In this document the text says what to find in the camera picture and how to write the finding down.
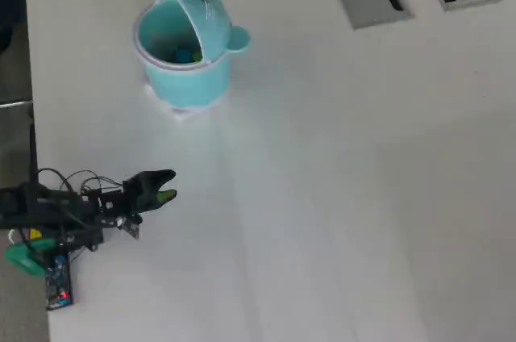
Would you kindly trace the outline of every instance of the white desk surface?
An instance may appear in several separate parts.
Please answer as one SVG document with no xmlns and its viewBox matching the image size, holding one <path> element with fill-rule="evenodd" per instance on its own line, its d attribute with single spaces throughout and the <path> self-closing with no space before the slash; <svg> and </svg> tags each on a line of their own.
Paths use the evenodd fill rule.
<svg viewBox="0 0 516 342">
<path fill-rule="evenodd" d="M 359 31 L 338 0 L 223 0 L 252 48 L 181 126 L 131 45 L 150 1 L 27 0 L 40 166 L 179 192 L 73 263 L 52 342 L 516 339 L 516 0 Z"/>
</svg>

